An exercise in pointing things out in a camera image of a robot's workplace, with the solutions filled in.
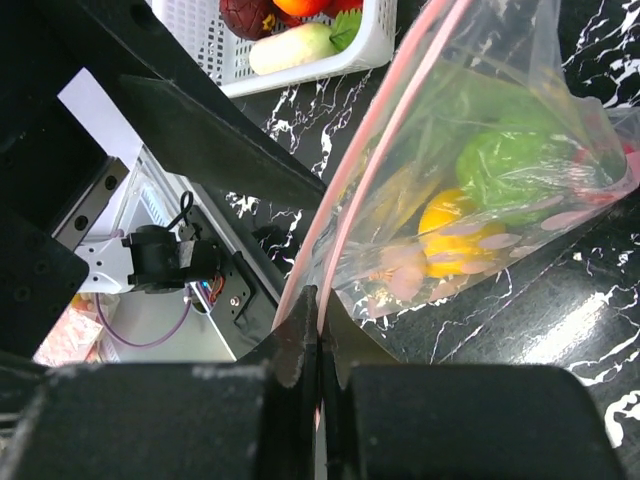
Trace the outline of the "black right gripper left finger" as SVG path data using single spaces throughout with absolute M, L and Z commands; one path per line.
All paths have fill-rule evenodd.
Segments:
M 233 363 L 3 368 L 25 396 L 5 479 L 310 479 L 317 290 Z

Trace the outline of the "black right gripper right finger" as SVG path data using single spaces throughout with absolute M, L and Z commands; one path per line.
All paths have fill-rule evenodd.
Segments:
M 622 479 L 588 391 L 548 365 L 407 364 L 328 300 L 322 332 L 332 479 Z

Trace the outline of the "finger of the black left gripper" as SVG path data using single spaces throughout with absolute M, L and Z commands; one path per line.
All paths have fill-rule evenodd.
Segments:
M 218 89 L 200 103 L 165 81 L 123 75 L 125 116 L 163 169 L 265 200 L 320 200 L 326 187 Z

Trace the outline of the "clear zip top bag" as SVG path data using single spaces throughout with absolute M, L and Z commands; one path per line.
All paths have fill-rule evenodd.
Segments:
M 373 275 L 390 246 L 419 245 L 429 201 L 459 188 L 456 160 L 486 131 L 562 135 L 626 159 L 620 198 L 567 187 L 480 242 L 492 262 L 425 276 L 400 301 Z M 331 295 L 396 358 L 552 364 L 588 388 L 620 444 L 639 422 L 639 5 L 635 1 L 431 1 L 421 10 L 336 171 L 283 292 Z

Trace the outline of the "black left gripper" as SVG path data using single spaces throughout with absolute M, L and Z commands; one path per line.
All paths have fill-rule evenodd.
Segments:
M 123 75 L 168 81 L 200 103 L 213 100 L 214 89 L 221 92 L 142 1 L 2 3 L 5 354 L 35 353 L 88 276 L 87 263 L 60 232 L 85 235 L 92 217 L 79 214 L 77 205 L 88 189 L 103 187 L 115 160 L 59 99 L 84 69 L 124 116 Z

